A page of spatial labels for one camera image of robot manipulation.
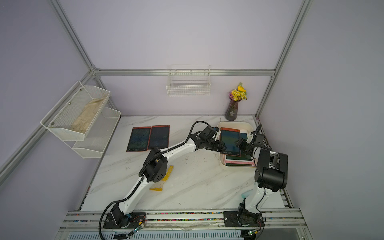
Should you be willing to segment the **pink writing tablet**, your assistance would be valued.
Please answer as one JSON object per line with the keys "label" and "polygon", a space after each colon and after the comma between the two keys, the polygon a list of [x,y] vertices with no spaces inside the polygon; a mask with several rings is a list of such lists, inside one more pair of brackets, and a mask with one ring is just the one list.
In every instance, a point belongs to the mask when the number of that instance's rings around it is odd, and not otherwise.
{"label": "pink writing tablet", "polygon": [[241,156],[230,156],[221,154],[221,160],[226,167],[254,167],[252,157],[242,154]]}

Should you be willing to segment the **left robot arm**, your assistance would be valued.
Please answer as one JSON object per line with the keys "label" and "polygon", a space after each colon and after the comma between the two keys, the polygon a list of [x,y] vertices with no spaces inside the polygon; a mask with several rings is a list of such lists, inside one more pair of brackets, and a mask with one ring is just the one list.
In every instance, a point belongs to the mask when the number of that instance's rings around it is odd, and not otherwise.
{"label": "left robot arm", "polygon": [[98,223],[98,234],[100,239],[104,239],[102,232],[102,220],[108,210],[117,227],[122,220],[128,221],[127,215],[130,215],[138,202],[141,200],[145,191],[153,183],[160,182],[166,176],[168,163],[183,155],[198,151],[208,150],[220,152],[225,149],[225,144],[218,140],[221,131],[218,127],[212,127],[205,121],[196,121],[190,128],[186,140],[164,149],[154,148],[148,154],[138,173],[138,180],[126,196],[121,200],[112,201],[107,205],[101,214]]}

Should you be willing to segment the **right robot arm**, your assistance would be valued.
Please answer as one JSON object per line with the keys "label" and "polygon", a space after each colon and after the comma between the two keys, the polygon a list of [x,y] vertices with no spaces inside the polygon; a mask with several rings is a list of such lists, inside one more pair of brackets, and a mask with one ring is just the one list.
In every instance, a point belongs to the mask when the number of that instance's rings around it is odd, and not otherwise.
{"label": "right robot arm", "polygon": [[255,186],[248,192],[248,196],[239,204],[237,221],[240,227],[265,225],[262,206],[274,193],[283,190],[288,183],[288,156],[272,152],[264,145],[264,138],[260,134],[262,125],[258,125],[251,133],[250,142],[240,139],[237,146],[251,157],[255,164]]}

